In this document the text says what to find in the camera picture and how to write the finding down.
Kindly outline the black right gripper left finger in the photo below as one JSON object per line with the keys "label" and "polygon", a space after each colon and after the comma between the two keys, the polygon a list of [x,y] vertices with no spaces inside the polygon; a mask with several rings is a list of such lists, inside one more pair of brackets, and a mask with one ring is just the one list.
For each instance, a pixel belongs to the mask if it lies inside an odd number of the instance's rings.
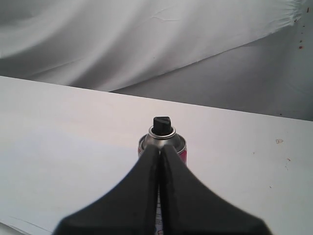
{"label": "black right gripper left finger", "polygon": [[149,145],[112,190],[63,218],[56,235],[153,235],[158,194],[159,149]]}

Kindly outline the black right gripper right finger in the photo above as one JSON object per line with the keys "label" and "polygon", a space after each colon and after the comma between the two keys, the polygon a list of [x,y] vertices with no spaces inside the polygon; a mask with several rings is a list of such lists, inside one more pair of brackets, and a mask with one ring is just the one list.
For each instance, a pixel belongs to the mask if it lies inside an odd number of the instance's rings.
{"label": "black right gripper right finger", "polygon": [[160,152],[160,203],[166,235],[269,235],[265,222],[206,187],[175,149]]}

